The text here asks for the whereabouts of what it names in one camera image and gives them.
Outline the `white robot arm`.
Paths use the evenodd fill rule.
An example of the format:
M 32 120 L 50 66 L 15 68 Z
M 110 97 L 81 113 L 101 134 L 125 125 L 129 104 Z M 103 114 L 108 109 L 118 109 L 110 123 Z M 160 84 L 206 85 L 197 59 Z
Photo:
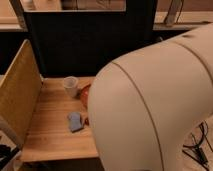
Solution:
M 213 23 L 111 61 L 88 113 L 106 171 L 182 171 L 185 137 L 213 115 Z

